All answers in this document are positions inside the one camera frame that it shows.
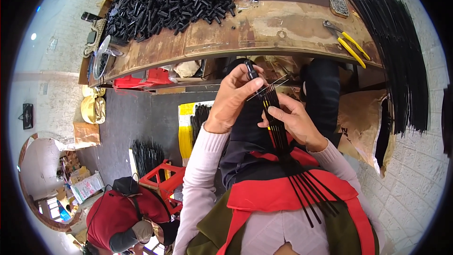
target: red plastic stool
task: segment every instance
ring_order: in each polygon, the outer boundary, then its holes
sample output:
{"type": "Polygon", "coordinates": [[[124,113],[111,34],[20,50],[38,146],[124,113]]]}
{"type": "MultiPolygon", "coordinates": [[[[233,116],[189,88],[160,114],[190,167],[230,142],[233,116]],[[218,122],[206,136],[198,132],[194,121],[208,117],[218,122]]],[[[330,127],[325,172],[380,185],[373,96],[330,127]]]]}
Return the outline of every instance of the red plastic stool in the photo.
{"type": "Polygon", "coordinates": [[[173,195],[174,190],[183,183],[184,173],[186,172],[185,167],[175,167],[167,164],[168,160],[164,160],[162,164],[158,167],[147,173],[144,177],[140,178],[139,184],[142,184],[145,187],[156,190],[156,192],[162,197],[162,200],[165,202],[165,205],[168,208],[170,214],[181,211],[183,208],[183,203],[181,201],[170,198],[173,195]],[[166,169],[172,172],[175,172],[169,179],[161,180],[159,176],[159,170],[166,169]],[[157,182],[151,181],[150,178],[156,176],[157,182]]]}

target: pliers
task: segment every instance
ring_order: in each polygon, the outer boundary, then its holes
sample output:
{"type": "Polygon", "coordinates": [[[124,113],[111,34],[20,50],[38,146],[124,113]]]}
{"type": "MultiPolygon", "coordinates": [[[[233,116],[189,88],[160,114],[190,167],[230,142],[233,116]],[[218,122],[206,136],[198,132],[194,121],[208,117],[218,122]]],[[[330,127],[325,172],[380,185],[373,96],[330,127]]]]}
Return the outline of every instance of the pliers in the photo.
{"type": "Polygon", "coordinates": [[[360,45],[358,43],[356,43],[356,41],[354,41],[353,38],[351,38],[345,31],[341,30],[340,28],[338,28],[337,26],[333,25],[331,22],[329,22],[328,20],[325,20],[323,22],[323,25],[332,33],[332,35],[334,37],[337,37],[337,40],[338,42],[340,42],[340,44],[346,48],[346,50],[359,62],[359,64],[365,69],[366,66],[365,66],[365,63],[363,63],[363,60],[359,57],[359,55],[357,55],[355,53],[354,50],[352,50],[352,48],[341,38],[338,36],[337,32],[341,33],[346,39],[348,39],[350,42],[352,42],[356,47],[357,49],[360,50],[360,52],[363,54],[363,56],[367,59],[367,60],[371,60],[370,57],[368,56],[368,54],[366,54],[366,52],[360,47],[360,45]]]}

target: woman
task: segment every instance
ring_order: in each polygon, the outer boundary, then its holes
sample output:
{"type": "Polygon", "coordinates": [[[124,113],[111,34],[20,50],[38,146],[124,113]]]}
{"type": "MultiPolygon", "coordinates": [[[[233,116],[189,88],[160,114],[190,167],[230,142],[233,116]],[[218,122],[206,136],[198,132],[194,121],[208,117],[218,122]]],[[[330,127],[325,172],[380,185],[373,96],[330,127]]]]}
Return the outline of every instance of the woman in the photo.
{"type": "MultiPolygon", "coordinates": [[[[304,207],[313,204],[313,209],[303,209],[297,198],[301,196],[290,188],[289,178],[275,161],[269,122],[259,99],[245,102],[265,81],[261,75],[248,81],[246,66],[239,64],[223,79],[190,156],[173,254],[381,252],[385,240],[381,224],[362,194],[354,170],[336,149],[338,66],[337,62],[314,59],[301,73],[306,109],[278,94],[284,111],[270,107],[269,114],[284,122],[294,138],[290,145],[298,152],[294,157],[297,165],[317,175],[340,197],[338,201],[329,199],[339,214],[324,216],[314,199],[302,200],[304,207]],[[230,143],[221,159],[228,137],[230,143]],[[219,161],[228,191],[215,203],[213,184],[219,161]],[[314,213],[320,215],[321,224],[314,220],[314,213]]],[[[260,67],[254,68],[263,73],[260,67]]]]}

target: worker's left hand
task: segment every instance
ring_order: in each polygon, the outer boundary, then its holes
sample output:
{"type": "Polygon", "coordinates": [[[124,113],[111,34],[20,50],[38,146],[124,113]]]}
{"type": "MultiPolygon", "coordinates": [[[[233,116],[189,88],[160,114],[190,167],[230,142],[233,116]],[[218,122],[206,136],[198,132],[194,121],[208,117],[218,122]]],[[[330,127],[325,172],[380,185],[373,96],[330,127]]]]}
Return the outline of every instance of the worker's left hand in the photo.
{"type": "Polygon", "coordinates": [[[211,112],[204,124],[210,133],[223,134],[236,122],[246,99],[261,86],[267,84],[263,78],[263,68],[253,65],[259,77],[249,81],[245,64],[236,66],[220,83],[220,88],[212,105],[211,112]]]}

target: worker's right hand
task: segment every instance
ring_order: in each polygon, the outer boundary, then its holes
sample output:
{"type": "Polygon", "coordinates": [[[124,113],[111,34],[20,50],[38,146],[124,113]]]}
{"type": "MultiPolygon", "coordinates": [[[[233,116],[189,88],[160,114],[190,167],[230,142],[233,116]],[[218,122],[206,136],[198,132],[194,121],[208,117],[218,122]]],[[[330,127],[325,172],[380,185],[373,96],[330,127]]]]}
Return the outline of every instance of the worker's right hand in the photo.
{"type": "MultiPolygon", "coordinates": [[[[327,145],[327,139],[316,129],[308,113],[305,111],[303,104],[297,100],[288,97],[283,93],[277,94],[280,108],[270,106],[268,112],[271,116],[285,123],[285,129],[301,145],[305,145],[310,152],[320,152],[327,145]]],[[[268,127],[264,111],[262,114],[263,122],[258,123],[259,127],[268,127]]]]}
{"type": "Polygon", "coordinates": [[[220,83],[216,100],[212,105],[204,129],[209,133],[222,134],[230,131],[241,112],[246,99],[261,86],[267,85],[263,68],[253,65],[258,78],[249,81],[245,64],[236,66],[220,83]]]}

